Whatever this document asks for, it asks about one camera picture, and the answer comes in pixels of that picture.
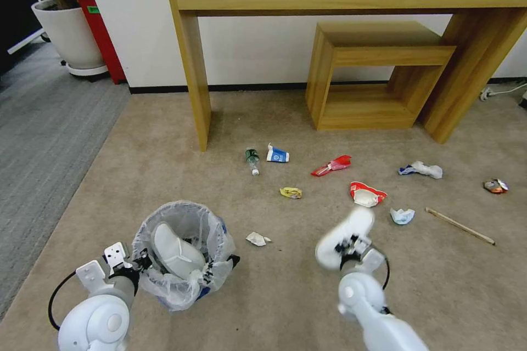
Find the wooden stick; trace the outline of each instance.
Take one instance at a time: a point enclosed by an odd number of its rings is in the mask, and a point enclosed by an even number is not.
[[[489,244],[492,244],[494,246],[496,245],[496,242],[493,239],[491,239],[490,237],[485,236],[484,234],[481,234],[478,231],[475,231],[474,229],[471,229],[471,228],[469,228],[469,227],[467,227],[467,226],[465,226],[463,224],[460,224],[458,221],[454,221],[452,218],[449,218],[446,215],[443,215],[440,212],[437,212],[436,210],[433,210],[433,209],[428,208],[428,207],[425,208],[425,210],[426,210],[426,212],[428,212],[430,214],[433,214],[436,217],[441,218],[444,221],[447,221],[448,223],[454,225],[455,227],[458,227],[458,228],[464,230],[465,232],[468,232],[471,235],[476,236],[477,238],[479,238],[479,239],[481,239],[483,241],[486,241]]]

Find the floor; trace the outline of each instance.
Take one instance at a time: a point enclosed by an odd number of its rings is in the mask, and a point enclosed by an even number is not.
[[[132,96],[1,323],[5,349],[56,349],[46,313],[56,285],[106,246],[130,242],[163,203],[188,199],[225,219],[242,260],[218,293],[184,313],[169,314],[140,291],[129,350],[363,350],[360,329],[336,309],[338,273],[314,258],[319,237],[353,208],[353,180],[389,195],[374,209],[371,232],[391,262],[386,296],[430,349],[524,348],[527,112],[517,97],[477,102],[445,145],[420,126],[316,132],[302,92],[211,98],[210,144],[200,153],[187,94]],[[255,146],[264,156],[269,142],[288,150],[291,162],[263,163],[261,175],[252,177],[244,150]],[[343,154],[352,156],[351,168],[310,175]],[[397,174],[414,160],[442,166],[444,178]],[[506,180],[511,191],[484,190],[482,182],[493,177]],[[302,188],[304,197],[280,196],[283,186]],[[497,245],[426,214],[427,206]],[[390,207],[417,214],[400,227]],[[252,231],[273,243],[249,244],[244,239]],[[56,319],[85,297],[77,280],[67,283],[55,300]]]
[[[0,81],[0,320],[126,105],[40,39]]]

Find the black baseboard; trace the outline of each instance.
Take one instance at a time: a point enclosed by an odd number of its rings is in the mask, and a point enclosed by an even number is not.
[[[491,78],[489,84],[501,84],[524,80],[525,77]],[[352,82],[333,82],[333,85],[354,85],[354,84],[378,84],[387,81],[352,81]],[[303,90],[306,89],[306,82],[287,82],[271,84],[233,84],[233,85],[209,85],[211,92],[238,92],[258,91],[258,90]],[[188,92],[186,85],[157,86],[157,87],[130,87],[131,94],[152,94],[152,93],[182,93]]]

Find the red trash bin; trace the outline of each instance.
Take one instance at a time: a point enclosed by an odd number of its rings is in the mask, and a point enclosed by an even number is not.
[[[93,37],[97,42],[100,53],[108,67],[111,79],[114,84],[126,81],[125,72],[122,70],[121,62],[117,57],[114,45],[111,43],[108,30],[104,26],[103,18],[99,13],[99,8],[95,0],[77,0],[82,7],[84,16],[88,21],[89,28],[92,30]]]

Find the potted plant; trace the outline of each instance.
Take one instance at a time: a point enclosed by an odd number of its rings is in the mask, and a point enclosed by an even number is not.
[[[77,0],[42,0],[32,10],[74,75],[108,70]]]

